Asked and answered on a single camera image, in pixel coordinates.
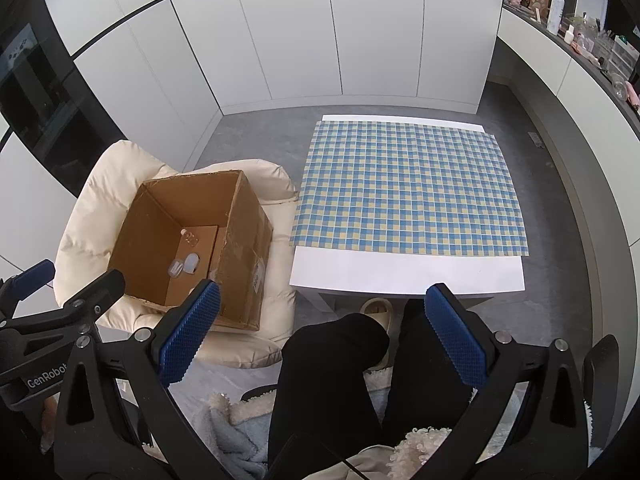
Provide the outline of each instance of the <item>open cardboard box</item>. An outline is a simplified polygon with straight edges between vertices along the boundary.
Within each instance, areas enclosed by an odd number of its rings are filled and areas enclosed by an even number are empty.
[[[180,234],[198,238],[195,247]],[[166,312],[203,278],[220,286],[216,325],[258,330],[272,227],[242,171],[177,175],[143,182],[124,219],[109,269],[125,294]],[[175,258],[196,253],[194,274],[168,274]]]

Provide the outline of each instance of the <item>checkered tablecloth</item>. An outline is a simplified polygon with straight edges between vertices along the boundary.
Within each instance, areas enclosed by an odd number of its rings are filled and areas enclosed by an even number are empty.
[[[374,121],[316,125],[291,240],[392,253],[528,254],[494,136]]]

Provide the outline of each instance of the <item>black glass panel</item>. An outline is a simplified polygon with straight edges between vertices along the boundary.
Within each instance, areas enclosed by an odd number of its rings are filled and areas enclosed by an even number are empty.
[[[78,195],[124,135],[71,60],[44,0],[21,0],[0,34],[0,110],[31,153]]]

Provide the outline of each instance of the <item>beige slipper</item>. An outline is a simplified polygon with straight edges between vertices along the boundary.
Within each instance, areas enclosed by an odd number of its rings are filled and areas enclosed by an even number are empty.
[[[391,321],[393,319],[393,305],[385,298],[373,298],[360,307],[360,313],[375,319],[388,334],[391,330]],[[372,366],[369,370],[376,371],[386,368],[389,364],[389,350],[377,365]]]

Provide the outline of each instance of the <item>clear plastic item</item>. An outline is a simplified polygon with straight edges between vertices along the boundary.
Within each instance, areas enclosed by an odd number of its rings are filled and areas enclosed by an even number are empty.
[[[184,269],[184,260],[180,260],[179,258],[176,258],[174,261],[171,262],[171,265],[169,266],[167,273],[172,278],[177,278],[178,276],[180,276],[180,273],[182,272],[183,269]]]
[[[615,94],[615,96],[621,101],[626,101],[626,99],[629,97],[629,94],[626,91],[626,80],[620,77],[618,74],[612,74],[611,82],[613,84],[613,93]]]
[[[188,254],[188,256],[184,259],[184,268],[183,272],[187,274],[193,274],[198,268],[198,263],[200,262],[200,257],[196,253]]]
[[[180,231],[180,234],[182,235],[184,241],[187,242],[187,244],[191,247],[195,247],[198,244],[198,237],[191,231],[183,229],[182,231]]]

